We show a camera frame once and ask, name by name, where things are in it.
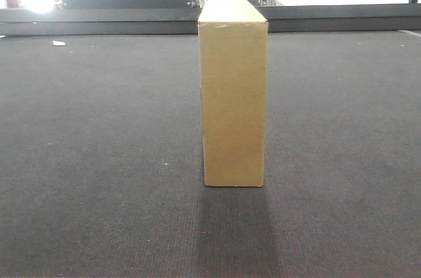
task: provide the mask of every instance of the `cardboard box in background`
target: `cardboard box in background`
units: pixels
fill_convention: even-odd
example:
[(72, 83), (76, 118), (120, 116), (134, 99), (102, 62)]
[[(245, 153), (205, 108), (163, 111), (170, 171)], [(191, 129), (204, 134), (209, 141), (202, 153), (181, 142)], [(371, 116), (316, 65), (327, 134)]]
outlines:
[(244, 0), (209, 0), (199, 17), (205, 185), (262, 186), (266, 19)]

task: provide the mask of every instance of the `white paper scrap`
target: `white paper scrap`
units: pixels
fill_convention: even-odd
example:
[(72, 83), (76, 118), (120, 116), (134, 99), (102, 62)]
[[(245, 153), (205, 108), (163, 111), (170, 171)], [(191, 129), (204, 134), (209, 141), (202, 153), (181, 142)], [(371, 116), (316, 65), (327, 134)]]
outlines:
[(66, 43), (62, 41), (53, 40), (53, 46), (65, 46)]

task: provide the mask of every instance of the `gray carpet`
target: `gray carpet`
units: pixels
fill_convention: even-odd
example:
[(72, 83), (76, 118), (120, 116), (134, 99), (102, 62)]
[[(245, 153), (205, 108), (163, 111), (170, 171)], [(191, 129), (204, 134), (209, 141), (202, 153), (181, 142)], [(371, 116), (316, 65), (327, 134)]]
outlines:
[(270, 35), (266, 183), (221, 189), (197, 36), (0, 39), (0, 276), (421, 276), (420, 46)]

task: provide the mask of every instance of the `tall cardboard box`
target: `tall cardboard box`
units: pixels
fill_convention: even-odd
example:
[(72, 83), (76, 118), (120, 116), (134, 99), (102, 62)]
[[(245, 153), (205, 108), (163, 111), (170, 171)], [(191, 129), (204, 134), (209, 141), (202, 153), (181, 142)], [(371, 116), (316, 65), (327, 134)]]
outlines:
[(206, 186), (263, 185), (267, 37), (248, 1), (209, 0), (199, 17)]

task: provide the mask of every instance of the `dark gray carpet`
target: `dark gray carpet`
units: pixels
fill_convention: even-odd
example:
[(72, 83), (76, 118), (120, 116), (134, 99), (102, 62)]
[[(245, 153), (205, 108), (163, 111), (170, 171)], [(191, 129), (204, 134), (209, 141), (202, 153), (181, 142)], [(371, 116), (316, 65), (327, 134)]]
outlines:
[(420, 46), (270, 35), (266, 184), (221, 189), (197, 36), (0, 39), (0, 276), (419, 277)]

